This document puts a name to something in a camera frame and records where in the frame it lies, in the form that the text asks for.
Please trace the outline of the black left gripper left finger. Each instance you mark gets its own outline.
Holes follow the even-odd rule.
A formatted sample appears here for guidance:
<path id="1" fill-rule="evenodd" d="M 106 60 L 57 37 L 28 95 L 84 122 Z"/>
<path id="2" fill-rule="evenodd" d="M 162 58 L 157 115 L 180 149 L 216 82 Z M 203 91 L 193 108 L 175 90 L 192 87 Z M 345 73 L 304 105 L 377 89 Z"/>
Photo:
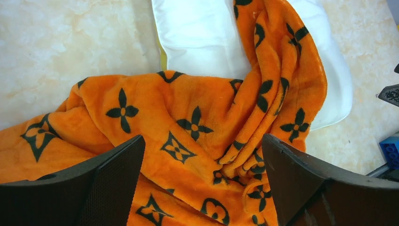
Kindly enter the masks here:
<path id="1" fill-rule="evenodd" d="M 37 180 L 1 184 L 1 225 L 126 225 L 144 150 L 145 140 L 138 135 Z"/>

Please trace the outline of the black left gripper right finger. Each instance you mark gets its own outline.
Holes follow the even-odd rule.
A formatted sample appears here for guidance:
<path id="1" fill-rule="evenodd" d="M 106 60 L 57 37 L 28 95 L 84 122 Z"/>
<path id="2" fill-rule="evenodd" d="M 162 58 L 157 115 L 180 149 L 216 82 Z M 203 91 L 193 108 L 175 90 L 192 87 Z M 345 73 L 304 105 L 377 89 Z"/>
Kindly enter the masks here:
<path id="1" fill-rule="evenodd" d="M 398 225 L 398 182 L 339 168 L 272 134 L 262 152 L 280 226 Z"/>

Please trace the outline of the orange patterned pillowcase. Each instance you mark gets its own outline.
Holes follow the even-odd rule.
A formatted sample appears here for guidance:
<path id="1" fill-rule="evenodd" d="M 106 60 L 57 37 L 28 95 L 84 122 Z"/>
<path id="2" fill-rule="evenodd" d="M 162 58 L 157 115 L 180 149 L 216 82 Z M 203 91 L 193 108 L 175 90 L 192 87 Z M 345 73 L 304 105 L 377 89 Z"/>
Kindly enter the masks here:
<path id="1" fill-rule="evenodd" d="M 183 70 L 76 83 L 59 108 L 0 133 L 0 181 L 38 179 L 142 135 L 130 226 L 275 226 L 262 137 L 305 150 L 327 93 L 316 45 L 285 0 L 236 0 L 244 79 Z"/>

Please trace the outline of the white pillow yellow edge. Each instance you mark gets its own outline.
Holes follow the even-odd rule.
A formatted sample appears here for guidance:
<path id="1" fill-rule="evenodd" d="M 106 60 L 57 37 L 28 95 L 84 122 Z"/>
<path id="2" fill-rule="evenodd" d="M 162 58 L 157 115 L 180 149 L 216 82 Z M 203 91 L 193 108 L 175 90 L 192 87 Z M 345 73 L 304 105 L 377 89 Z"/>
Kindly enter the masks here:
<path id="1" fill-rule="evenodd" d="M 340 122 L 352 108 L 350 69 L 317 0 L 292 0 L 309 30 L 327 76 L 327 97 L 311 130 Z M 231 0 L 153 0 L 161 68 L 194 76 L 243 79 L 250 71 Z"/>

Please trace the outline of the black right arm gripper tip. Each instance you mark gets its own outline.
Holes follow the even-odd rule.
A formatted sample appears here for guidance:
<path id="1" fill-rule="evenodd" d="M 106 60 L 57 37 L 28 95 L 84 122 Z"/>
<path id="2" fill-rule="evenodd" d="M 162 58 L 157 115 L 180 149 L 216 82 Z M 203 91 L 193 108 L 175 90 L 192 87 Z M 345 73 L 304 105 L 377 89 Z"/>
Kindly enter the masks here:
<path id="1" fill-rule="evenodd" d="M 380 100 L 399 107 L 399 85 L 384 87 L 377 96 Z"/>

